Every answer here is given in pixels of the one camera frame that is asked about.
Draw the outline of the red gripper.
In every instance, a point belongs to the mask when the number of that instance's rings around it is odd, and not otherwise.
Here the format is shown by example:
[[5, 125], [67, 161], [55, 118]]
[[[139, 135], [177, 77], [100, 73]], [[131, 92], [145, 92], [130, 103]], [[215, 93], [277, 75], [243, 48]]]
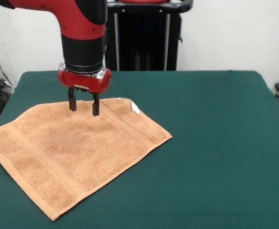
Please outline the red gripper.
[[92, 93], [93, 116], [99, 116], [99, 94], [103, 94], [109, 87], [111, 71], [103, 68], [94, 74], [77, 74], [69, 71], [59, 70], [59, 81], [68, 88], [69, 109], [76, 111], [75, 88], [85, 89]]

